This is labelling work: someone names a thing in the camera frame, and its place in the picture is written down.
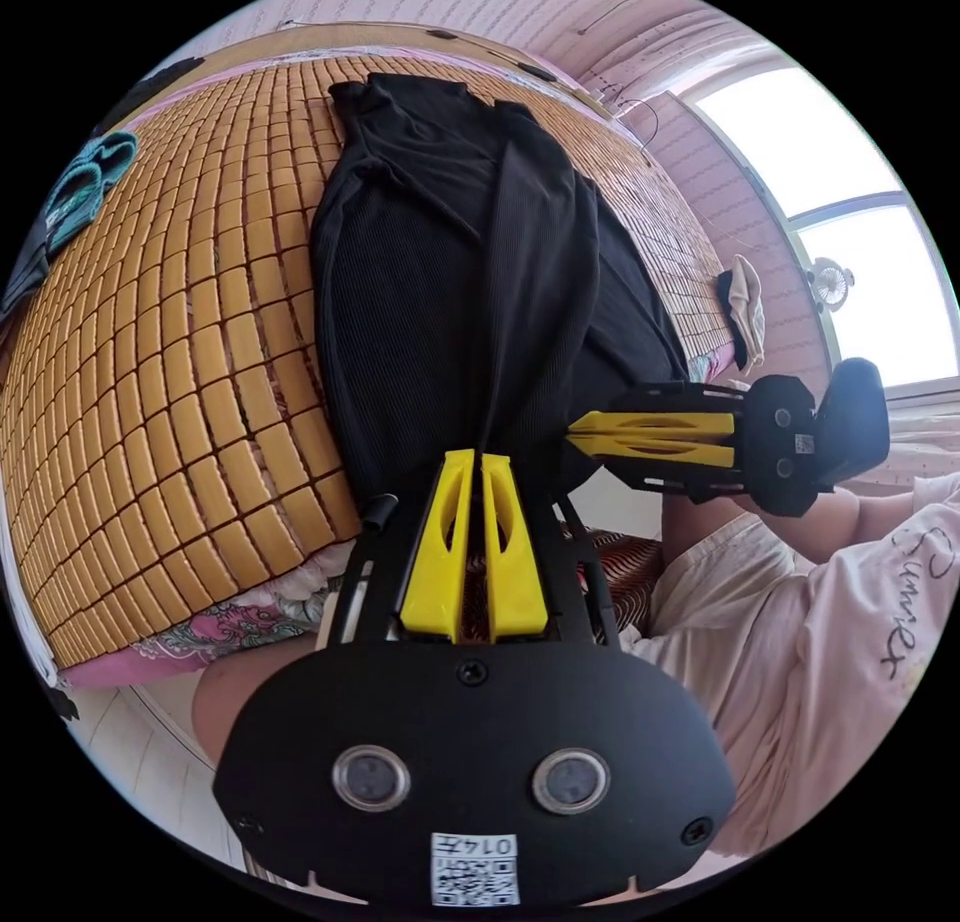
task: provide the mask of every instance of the sticker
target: sticker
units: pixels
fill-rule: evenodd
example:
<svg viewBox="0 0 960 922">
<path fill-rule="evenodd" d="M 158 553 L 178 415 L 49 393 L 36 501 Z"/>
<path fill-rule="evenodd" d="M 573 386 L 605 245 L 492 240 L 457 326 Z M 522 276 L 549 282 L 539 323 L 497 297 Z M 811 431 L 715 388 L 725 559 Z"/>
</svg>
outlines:
<svg viewBox="0 0 960 922">
<path fill-rule="evenodd" d="M 520 904 L 515 835 L 430 837 L 434 905 L 496 908 Z"/>
</svg>

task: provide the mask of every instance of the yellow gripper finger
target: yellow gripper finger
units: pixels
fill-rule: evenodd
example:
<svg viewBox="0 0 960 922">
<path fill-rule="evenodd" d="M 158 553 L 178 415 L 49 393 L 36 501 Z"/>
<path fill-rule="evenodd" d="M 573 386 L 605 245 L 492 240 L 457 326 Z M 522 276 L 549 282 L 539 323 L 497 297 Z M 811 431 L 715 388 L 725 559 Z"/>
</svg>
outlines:
<svg viewBox="0 0 960 922">
<path fill-rule="evenodd" d="M 727 412 L 588 412 L 569 428 L 571 436 L 614 436 L 623 439 L 675 439 L 720 442 L 734 433 Z"/>
<path fill-rule="evenodd" d="M 720 469 L 734 467 L 734 451 L 724 445 L 704 445 L 670 439 L 618 439 L 613 436 L 570 436 L 584 455 L 593 459 L 655 459 L 661 462 L 685 462 Z"/>
<path fill-rule="evenodd" d="M 400 609 L 400 622 L 408 632 L 457 641 L 467 571 L 473 467 L 472 449 L 446 454 Z"/>
<path fill-rule="evenodd" d="M 484 455 L 480 465 L 490 639 L 540 635 L 547 605 L 510 459 Z"/>
</svg>

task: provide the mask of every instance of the small fan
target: small fan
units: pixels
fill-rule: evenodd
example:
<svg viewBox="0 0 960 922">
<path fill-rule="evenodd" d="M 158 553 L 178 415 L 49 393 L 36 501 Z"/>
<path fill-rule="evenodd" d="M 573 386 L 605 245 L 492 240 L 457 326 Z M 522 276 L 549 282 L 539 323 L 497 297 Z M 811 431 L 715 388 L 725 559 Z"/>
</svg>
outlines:
<svg viewBox="0 0 960 922">
<path fill-rule="evenodd" d="M 817 258 L 807 272 L 807 281 L 817 298 L 831 311 L 840 309 L 854 285 L 853 273 L 833 259 Z"/>
</svg>

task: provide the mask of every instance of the person's leg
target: person's leg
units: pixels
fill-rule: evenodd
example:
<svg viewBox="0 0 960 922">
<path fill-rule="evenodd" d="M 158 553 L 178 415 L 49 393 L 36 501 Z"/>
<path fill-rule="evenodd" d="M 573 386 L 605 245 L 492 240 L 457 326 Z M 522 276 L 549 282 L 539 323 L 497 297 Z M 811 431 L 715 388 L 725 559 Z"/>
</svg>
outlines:
<svg viewBox="0 0 960 922">
<path fill-rule="evenodd" d="M 193 731 L 214 765 L 220 761 L 247 699 L 271 675 L 313 652 L 316 644 L 316 635 L 307 632 L 295 639 L 236 652 L 204 669 L 193 696 Z"/>
<path fill-rule="evenodd" d="M 660 516 L 663 564 L 669 565 L 698 542 L 744 514 L 744 510 L 730 499 L 713 499 L 703 505 L 694 505 L 686 496 L 665 495 Z"/>
</svg>

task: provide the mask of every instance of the beige cloth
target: beige cloth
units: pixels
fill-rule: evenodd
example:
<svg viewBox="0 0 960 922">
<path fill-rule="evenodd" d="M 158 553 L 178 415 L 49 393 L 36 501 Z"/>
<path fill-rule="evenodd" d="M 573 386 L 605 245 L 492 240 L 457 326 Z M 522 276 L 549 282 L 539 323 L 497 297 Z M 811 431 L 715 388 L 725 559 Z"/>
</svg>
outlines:
<svg viewBox="0 0 960 922">
<path fill-rule="evenodd" d="M 727 303 L 733 323 L 747 347 L 747 363 L 743 368 L 743 374 L 747 375 L 755 366 L 763 365 L 764 358 L 763 340 L 767 324 L 760 300 L 760 276 L 742 255 L 733 257 L 730 271 L 733 278 Z"/>
</svg>

